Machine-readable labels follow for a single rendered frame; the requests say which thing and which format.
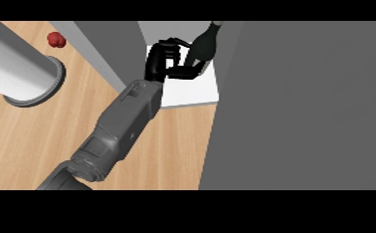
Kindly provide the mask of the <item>dark wine bottle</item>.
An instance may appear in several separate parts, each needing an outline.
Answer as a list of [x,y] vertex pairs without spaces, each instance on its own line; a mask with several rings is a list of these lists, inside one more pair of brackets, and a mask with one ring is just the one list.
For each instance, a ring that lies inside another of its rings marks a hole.
[[204,33],[195,38],[187,50],[186,66],[193,67],[199,62],[213,60],[217,47],[215,38],[221,25],[221,21],[213,21]]

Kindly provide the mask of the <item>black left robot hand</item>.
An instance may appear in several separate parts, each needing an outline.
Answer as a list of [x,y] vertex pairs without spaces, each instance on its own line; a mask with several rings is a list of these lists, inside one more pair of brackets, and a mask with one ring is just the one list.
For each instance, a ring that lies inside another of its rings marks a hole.
[[190,43],[179,38],[159,40],[149,51],[145,79],[164,82],[165,78],[193,80],[204,72],[210,62],[199,62],[193,67],[180,65],[182,47],[190,47]]

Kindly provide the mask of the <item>pale grey rounded appliance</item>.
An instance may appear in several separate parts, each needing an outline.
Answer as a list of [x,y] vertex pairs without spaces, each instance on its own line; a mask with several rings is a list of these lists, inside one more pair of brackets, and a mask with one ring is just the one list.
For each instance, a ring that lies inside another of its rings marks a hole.
[[0,95],[18,108],[30,108],[61,90],[67,68],[61,60],[46,56],[0,23]]

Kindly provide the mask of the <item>large dark grey cabinet door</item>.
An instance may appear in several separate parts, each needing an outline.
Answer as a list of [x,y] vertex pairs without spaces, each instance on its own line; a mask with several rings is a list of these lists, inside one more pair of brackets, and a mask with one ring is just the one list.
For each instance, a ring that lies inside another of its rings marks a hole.
[[376,189],[376,22],[248,22],[204,189]]

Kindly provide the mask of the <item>small red fruit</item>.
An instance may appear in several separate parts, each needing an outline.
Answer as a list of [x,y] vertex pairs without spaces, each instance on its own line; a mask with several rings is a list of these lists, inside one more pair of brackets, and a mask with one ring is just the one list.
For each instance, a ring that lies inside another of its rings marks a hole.
[[64,48],[67,46],[67,39],[59,32],[52,32],[47,35],[49,45],[53,48]]

